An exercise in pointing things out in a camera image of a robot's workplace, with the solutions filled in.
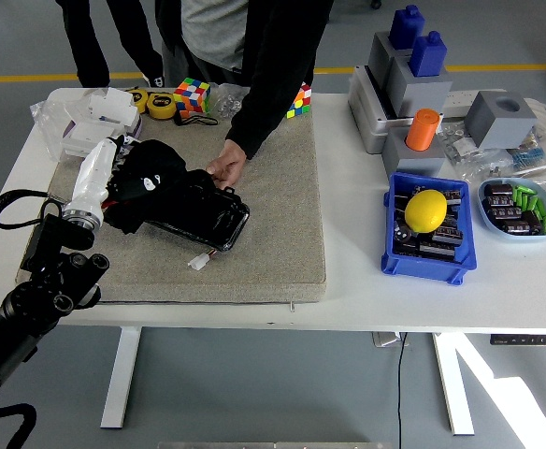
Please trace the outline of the person's left hand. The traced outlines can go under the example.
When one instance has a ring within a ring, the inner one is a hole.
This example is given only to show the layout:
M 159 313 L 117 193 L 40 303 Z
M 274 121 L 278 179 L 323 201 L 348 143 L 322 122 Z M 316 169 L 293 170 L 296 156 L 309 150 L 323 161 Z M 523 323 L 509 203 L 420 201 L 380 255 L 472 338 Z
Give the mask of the person's left hand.
M 210 161 L 207 173 L 220 189 L 232 187 L 240 178 L 246 163 L 246 153 L 233 140 L 227 139 L 219 156 Z

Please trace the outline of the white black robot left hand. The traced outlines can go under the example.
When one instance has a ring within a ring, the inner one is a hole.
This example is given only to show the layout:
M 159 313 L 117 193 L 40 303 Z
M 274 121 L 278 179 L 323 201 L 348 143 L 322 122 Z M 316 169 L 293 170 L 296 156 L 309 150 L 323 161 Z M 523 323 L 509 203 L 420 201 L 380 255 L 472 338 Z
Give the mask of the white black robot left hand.
M 128 136 L 105 138 L 101 140 L 85 157 L 80 165 L 71 201 L 64 207 L 66 220 L 103 220 L 102 203 L 109 194 L 117 200 L 140 197 L 155 190 L 163 180 L 159 174 L 139 176 L 127 181 L 113 181 L 113 165 L 120 150 L 130 148 L 139 140 Z

